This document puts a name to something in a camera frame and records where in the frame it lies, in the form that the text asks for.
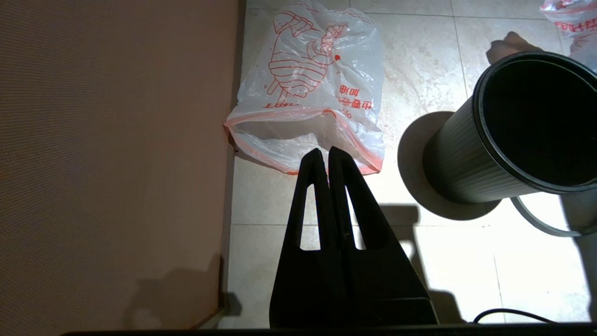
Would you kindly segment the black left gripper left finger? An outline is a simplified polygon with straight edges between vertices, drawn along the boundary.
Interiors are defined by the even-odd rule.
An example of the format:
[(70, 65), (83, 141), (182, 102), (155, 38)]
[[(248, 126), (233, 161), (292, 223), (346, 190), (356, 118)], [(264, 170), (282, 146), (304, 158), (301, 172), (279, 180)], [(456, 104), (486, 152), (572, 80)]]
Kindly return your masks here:
[[(320, 249), (301, 249), (308, 187), (315, 190)], [(337, 223), (323, 155), (301, 160), (270, 301), (271, 327), (337, 327), (345, 317), (346, 286)]]

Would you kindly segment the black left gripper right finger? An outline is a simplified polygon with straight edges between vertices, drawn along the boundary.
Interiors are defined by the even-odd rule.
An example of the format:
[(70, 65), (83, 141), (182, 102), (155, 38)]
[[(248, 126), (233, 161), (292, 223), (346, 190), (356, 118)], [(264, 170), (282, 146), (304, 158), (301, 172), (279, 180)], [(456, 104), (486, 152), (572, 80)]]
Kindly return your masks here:
[(437, 325), (425, 286), (351, 155), (332, 147), (329, 174), (350, 322)]

